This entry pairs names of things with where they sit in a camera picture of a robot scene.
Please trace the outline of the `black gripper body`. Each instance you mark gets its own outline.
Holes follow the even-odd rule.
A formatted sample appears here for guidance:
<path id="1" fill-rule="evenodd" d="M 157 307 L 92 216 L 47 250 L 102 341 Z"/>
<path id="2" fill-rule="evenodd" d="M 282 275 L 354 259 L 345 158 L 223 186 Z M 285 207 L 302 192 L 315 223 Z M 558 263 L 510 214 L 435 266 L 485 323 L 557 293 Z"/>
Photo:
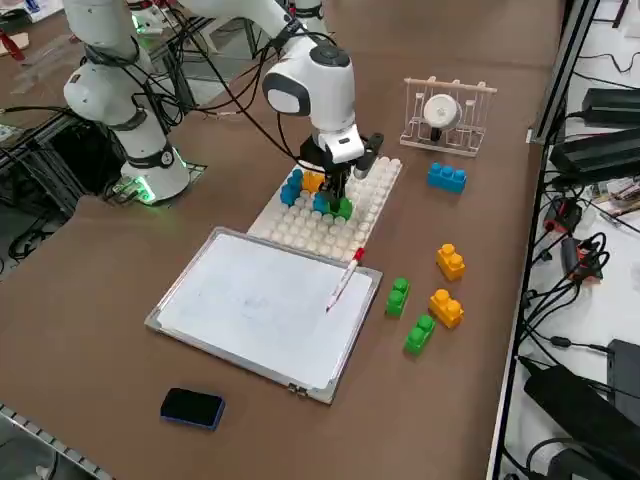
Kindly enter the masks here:
<path id="1" fill-rule="evenodd" d="M 314 167 L 321 168 L 324 172 L 333 174 L 342 172 L 349 166 L 355 165 L 361 156 L 349 155 L 338 157 L 330 147 L 319 147 L 312 137 L 308 137 L 300 146 L 300 160 Z"/>

